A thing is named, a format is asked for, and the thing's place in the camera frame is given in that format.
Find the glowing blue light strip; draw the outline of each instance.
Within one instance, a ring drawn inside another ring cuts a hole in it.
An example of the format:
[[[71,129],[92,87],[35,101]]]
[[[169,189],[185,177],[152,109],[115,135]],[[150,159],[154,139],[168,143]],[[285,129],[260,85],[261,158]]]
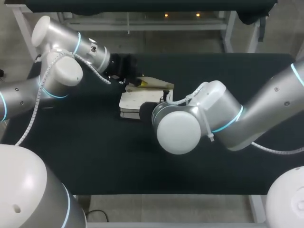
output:
[[[230,125],[232,125],[235,121],[237,121],[239,119],[239,117],[241,116],[242,112],[243,112],[244,107],[241,107],[241,110],[238,112],[238,114],[236,115],[236,117],[233,118],[233,120],[231,120],[228,124],[226,124],[225,126],[218,128],[214,131],[212,131],[212,133],[216,133],[216,132],[220,132],[223,131],[225,128],[229,127]]]
[[[7,114],[8,114],[8,110],[7,110],[6,102],[5,102],[4,97],[3,97],[3,95],[2,95],[1,92],[0,92],[0,97],[1,97],[1,99],[2,99],[3,106],[4,106],[4,116],[3,116],[3,119],[2,119],[0,122],[3,122],[3,121],[5,121],[5,119],[6,119],[6,116],[7,116]]]
[[[294,71],[295,76],[299,79],[299,81],[301,82],[301,84],[304,86],[304,81],[302,80],[302,78],[300,77],[298,71],[296,70],[294,64],[290,65],[292,70]]]
[[[68,220],[68,216],[70,215],[70,210],[71,210],[71,199],[70,199],[70,194],[68,193],[68,190],[67,190],[66,187],[65,187],[65,189],[66,189],[66,193],[67,193],[67,213],[66,213],[65,221],[63,222],[61,228],[65,228],[65,227],[66,227],[67,220]]]
[[[39,75],[39,78],[38,78],[38,83],[39,83],[39,85],[41,86],[40,75]],[[44,89],[44,88],[42,88],[42,90],[43,90],[43,92],[45,92],[47,95],[49,95],[49,96],[51,96],[51,97],[53,97],[53,98],[62,99],[62,98],[66,98],[66,97],[68,96],[68,94],[65,95],[65,96],[55,96],[55,95],[52,95],[51,93],[49,93],[49,92],[48,92],[46,89]]]
[[[58,99],[62,99],[62,98],[66,98],[68,95],[65,95],[65,96],[55,96],[55,95],[52,95],[52,94],[50,94],[47,90],[45,90],[45,89],[42,89],[43,90],[43,92],[45,92],[47,95],[49,95],[49,96],[51,96],[51,97],[53,97],[53,98],[58,98]]]
[[[78,51],[80,42],[81,42],[81,34],[80,34],[80,32],[78,32],[78,43],[77,43],[77,45],[76,45],[75,51],[73,52],[74,55],[75,55],[76,52]]]

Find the metal frame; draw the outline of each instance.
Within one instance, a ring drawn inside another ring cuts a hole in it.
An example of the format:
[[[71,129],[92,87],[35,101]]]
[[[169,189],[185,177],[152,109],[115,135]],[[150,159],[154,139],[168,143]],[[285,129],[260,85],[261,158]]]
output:
[[[261,195],[249,195],[249,202],[254,223],[88,222],[87,228],[267,228],[265,207]]]
[[[146,222],[98,222],[87,228],[267,228],[265,223],[146,223]]]
[[[12,8],[23,38],[28,47],[32,59],[38,55],[36,49],[31,44],[32,29],[24,14],[33,13],[26,5],[7,4]],[[126,21],[103,20],[103,19],[74,19],[71,13],[51,13],[51,17],[66,23],[69,27],[76,30],[91,31],[189,31],[189,30],[220,30],[223,39],[225,52],[232,53],[231,35],[237,13],[235,11],[219,11],[218,18],[197,21],[131,21],[129,14],[126,13]],[[250,42],[249,53],[254,53],[257,47],[255,33]]]

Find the yellow object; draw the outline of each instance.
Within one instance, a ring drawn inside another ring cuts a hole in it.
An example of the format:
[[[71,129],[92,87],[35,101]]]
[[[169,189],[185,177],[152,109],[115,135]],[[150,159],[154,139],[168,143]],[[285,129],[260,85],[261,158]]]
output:
[[[148,85],[148,83],[146,83],[145,81],[142,81],[142,83],[139,87],[146,87],[147,85]]]

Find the dark green table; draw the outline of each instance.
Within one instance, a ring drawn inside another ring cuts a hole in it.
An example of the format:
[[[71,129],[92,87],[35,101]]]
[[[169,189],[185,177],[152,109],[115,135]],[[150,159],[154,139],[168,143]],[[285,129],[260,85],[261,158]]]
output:
[[[272,76],[294,60],[280,54],[142,55],[146,76],[176,85],[181,99],[204,81],[220,80],[244,104]],[[39,74],[35,64],[30,77]],[[22,146],[40,156],[76,195],[91,194],[266,194],[285,171],[304,165],[304,153],[279,156],[247,147],[227,150],[202,139],[185,155],[158,145],[153,130],[119,118],[122,88],[106,87],[84,69],[79,87],[52,109],[40,109]],[[31,112],[11,119],[2,143],[14,144]],[[288,150],[303,146],[304,114],[275,127],[258,143]]]

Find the white cable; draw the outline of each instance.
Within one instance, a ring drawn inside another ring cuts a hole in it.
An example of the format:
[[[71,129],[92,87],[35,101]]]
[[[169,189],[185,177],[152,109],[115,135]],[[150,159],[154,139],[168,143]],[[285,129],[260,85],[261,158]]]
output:
[[[197,98],[194,96],[192,98],[193,101],[197,102],[196,105],[198,106],[199,108],[199,113],[201,114],[201,116],[203,117],[203,120],[204,120],[204,123],[206,125],[206,128],[207,128],[207,132],[208,132],[208,138],[210,139],[211,142],[214,141],[214,134],[212,133],[211,131],[211,128],[210,128],[210,125],[209,125],[209,122],[208,122],[208,119],[207,119],[207,116],[205,114],[205,111],[204,109],[200,106],[200,103],[199,101],[197,100]]]
[[[33,126],[33,123],[35,121],[35,118],[36,118],[36,115],[37,115],[37,111],[38,111],[38,107],[39,107],[39,103],[40,103],[40,97],[41,97],[41,92],[42,92],[42,89],[43,89],[43,86],[46,82],[46,79],[48,77],[48,74],[50,72],[50,70],[52,69],[53,65],[58,62],[60,59],[62,59],[64,56],[66,56],[67,53],[64,53],[64,52],[59,52],[58,53],[58,56],[54,59],[54,61],[48,66],[47,70],[45,71],[44,75],[43,75],[43,78],[42,78],[42,81],[41,81],[41,84],[39,86],[39,90],[38,90],[38,93],[37,93],[37,97],[36,97],[36,103],[35,103],[35,107],[34,107],[34,111],[33,111],[33,114],[32,114],[32,117],[31,117],[31,120],[29,122],[29,125],[27,127],[27,129],[25,130],[23,136],[19,139],[19,141],[15,144],[15,146],[20,146],[20,144],[24,141],[24,139],[27,137],[29,131],[31,130],[32,126]]]
[[[260,150],[263,150],[263,151],[266,151],[269,153],[280,154],[280,155],[291,155],[291,154],[301,153],[304,151],[304,147],[297,149],[297,150],[293,150],[293,151],[276,151],[276,150],[272,150],[267,147],[261,146],[255,142],[252,142],[251,145],[259,148]]]
[[[94,74],[99,77],[100,80],[102,80],[104,83],[106,84],[111,84],[111,82],[107,79],[105,79],[104,77],[102,77],[96,70],[94,67],[92,67],[91,64],[89,64],[85,59],[83,59],[82,57],[80,57],[79,55],[75,54],[75,58],[79,59],[81,62],[83,62],[84,64],[86,64],[93,72]]]
[[[170,105],[181,105],[183,103],[187,103],[189,100],[195,97],[206,84],[208,84],[208,82],[203,82],[202,84],[200,84],[200,86],[196,90],[194,90],[192,94],[187,95],[184,99],[181,99],[179,101],[167,101],[167,102]]]

